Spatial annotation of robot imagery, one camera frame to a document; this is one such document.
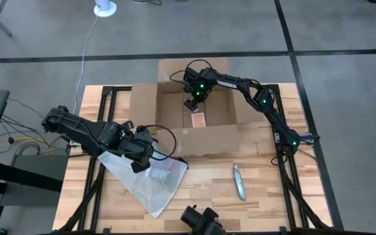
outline cardboard box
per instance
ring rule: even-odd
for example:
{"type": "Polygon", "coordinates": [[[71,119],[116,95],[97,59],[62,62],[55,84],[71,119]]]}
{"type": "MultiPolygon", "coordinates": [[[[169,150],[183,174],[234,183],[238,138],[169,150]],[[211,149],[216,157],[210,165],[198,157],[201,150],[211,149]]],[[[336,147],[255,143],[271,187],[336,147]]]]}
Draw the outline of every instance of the cardboard box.
{"type": "MultiPolygon", "coordinates": [[[[159,62],[157,84],[134,84],[130,101],[130,120],[134,125],[156,123],[171,129],[178,141],[174,156],[205,155],[236,151],[239,145],[237,123],[262,121],[263,114],[256,112],[236,90],[215,86],[209,97],[198,104],[204,112],[206,127],[193,128],[191,114],[183,103],[191,99],[183,92],[183,85],[169,80],[169,76],[184,70],[194,59],[164,59],[159,62]]],[[[226,58],[207,58],[220,73],[228,73],[226,58]]],[[[196,62],[191,68],[199,71],[207,67],[196,62]]],[[[183,72],[172,77],[182,80],[183,72]]],[[[174,147],[172,136],[158,129],[157,139],[165,153],[174,147]]]]}

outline concrete floor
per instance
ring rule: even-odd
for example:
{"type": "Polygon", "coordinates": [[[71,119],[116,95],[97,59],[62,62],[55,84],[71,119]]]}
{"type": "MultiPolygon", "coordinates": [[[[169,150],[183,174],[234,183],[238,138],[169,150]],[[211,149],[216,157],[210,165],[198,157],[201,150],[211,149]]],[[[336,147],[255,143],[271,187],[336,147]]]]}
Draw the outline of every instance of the concrete floor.
{"type": "MultiPolygon", "coordinates": [[[[287,49],[272,0],[163,0],[159,7],[116,2],[113,17],[98,19],[87,55],[287,49]]],[[[363,0],[281,4],[295,50],[376,49],[376,5],[363,0]]],[[[93,0],[8,0],[0,20],[14,36],[0,30],[0,58],[79,56],[95,20],[92,9],[93,0]]],[[[87,62],[78,101],[89,84],[154,83],[157,62],[87,62]]],[[[300,56],[298,63],[344,227],[376,232],[376,55],[300,56]]],[[[295,82],[288,57],[231,57],[229,65],[236,76],[295,82]]],[[[0,89],[45,114],[59,104],[73,107],[80,69],[79,61],[0,63],[0,89]]],[[[41,130],[40,118],[15,102],[8,102],[5,114],[41,130]]],[[[0,150],[5,148],[0,143],[0,150]]],[[[0,154],[0,162],[8,164],[15,149],[0,154]]],[[[0,227],[11,235],[49,232],[54,215],[55,205],[9,208],[0,227]]]]}

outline wooden table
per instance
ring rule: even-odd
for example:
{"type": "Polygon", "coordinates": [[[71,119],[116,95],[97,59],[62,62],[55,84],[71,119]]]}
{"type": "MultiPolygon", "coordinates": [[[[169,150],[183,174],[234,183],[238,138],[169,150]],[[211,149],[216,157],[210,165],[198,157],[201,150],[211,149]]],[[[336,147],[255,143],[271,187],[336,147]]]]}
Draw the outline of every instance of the wooden table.
{"type": "MultiPolygon", "coordinates": [[[[279,84],[279,88],[289,127],[299,133],[306,132],[296,85],[279,84]]],[[[81,117],[93,121],[97,119],[101,91],[102,86],[86,87],[81,117]]],[[[130,91],[118,93],[114,121],[122,123],[129,117],[130,94],[130,91]]],[[[104,117],[107,116],[108,105],[105,110],[104,117]]],[[[189,162],[189,170],[175,197],[157,219],[106,171],[97,232],[102,232],[103,228],[111,228],[112,232],[187,232],[190,228],[180,221],[180,216],[186,206],[194,204],[200,211],[207,207],[213,208],[220,215],[219,221],[227,231],[278,231],[280,226],[288,228],[278,167],[270,163],[275,156],[270,123],[265,120],[239,124],[238,129],[241,140],[237,152],[185,158],[189,162]],[[233,163],[237,163],[240,168],[246,201],[240,200],[237,195],[232,177],[233,163]]],[[[307,145],[302,144],[300,149],[314,155],[307,145]]],[[[72,154],[79,152],[80,149],[76,149],[72,154]]],[[[297,152],[295,161],[305,200],[324,223],[331,225],[315,160],[297,152]]],[[[88,162],[89,157],[69,159],[53,229],[64,225],[81,202],[88,162]]],[[[295,199],[293,202],[297,225],[301,226],[295,199]]],[[[89,208],[86,228],[89,228],[92,204],[89,208]]]]}

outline white plastic bag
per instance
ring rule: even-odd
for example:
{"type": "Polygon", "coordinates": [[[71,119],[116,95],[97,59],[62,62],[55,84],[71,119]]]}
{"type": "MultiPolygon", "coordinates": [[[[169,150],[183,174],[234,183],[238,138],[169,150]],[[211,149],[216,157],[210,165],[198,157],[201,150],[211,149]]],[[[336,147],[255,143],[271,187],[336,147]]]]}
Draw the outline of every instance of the white plastic bag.
{"type": "MultiPolygon", "coordinates": [[[[154,152],[154,157],[164,158],[154,152]]],[[[174,197],[182,177],[187,170],[187,164],[166,159],[156,161],[150,159],[150,168],[140,173],[133,173],[132,160],[112,153],[104,152],[98,160],[116,177],[134,196],[136,196],[151,216],[157,218],[174,197]]]]}

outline utility knife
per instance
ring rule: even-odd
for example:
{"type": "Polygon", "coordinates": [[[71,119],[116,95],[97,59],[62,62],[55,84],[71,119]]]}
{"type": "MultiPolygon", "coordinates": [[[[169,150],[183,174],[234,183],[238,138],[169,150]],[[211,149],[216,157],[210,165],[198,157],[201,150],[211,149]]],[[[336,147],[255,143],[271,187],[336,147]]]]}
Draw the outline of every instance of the utility knife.
{"type": "Polygon", "coordinates": [[[240,175],[240,171],[239,171],[237,164],[233,166],[233,177],[234,177],[234,183],[236,183],[236,188],[238,189],[238,194],[239,194],[240,199],[246,200],[246,194],[245,194],[245,189],[243,188],[242,176],[240,175]]]}

